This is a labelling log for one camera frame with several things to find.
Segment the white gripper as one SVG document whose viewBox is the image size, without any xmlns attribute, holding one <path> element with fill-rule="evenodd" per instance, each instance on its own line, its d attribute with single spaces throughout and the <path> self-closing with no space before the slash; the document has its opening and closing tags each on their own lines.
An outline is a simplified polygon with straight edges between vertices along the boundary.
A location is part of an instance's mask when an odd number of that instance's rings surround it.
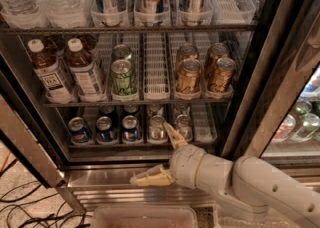
<svg viewBox="0 0 320 228">
<path fill-rule="evenodd" d="M 163 126 L 172 147 L 176 149 L 170 159 L 170 171 L 160 164 L 133 175 L 129 182 L 132 185 L 146 187 L 168 186 L 175 180 L 180 186 L 195 189 L 197 170 L 206 152 L 197 146 L 187 145 L 185 138 L 171 124 L 165 122 Z"/>
</svg>

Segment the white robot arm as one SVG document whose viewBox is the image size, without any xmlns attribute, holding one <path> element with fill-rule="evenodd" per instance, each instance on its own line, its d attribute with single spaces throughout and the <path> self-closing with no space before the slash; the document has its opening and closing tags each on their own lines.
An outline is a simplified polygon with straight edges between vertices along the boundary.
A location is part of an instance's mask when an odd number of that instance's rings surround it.
<svg viewBox="0 0 320 228">
<path fill-rule="evenodd" d="M 164 124 L 174 148 L 169 167 L 157 165 L 130 178 L 136 186 L 176 183 L 209 194 L 225 211 L 260 221 L 273 208 L 302 228 L 320 228 L 320 195 L 269 163 L 242 156 L 232 162 L 187 143 Z"/>
</svg>

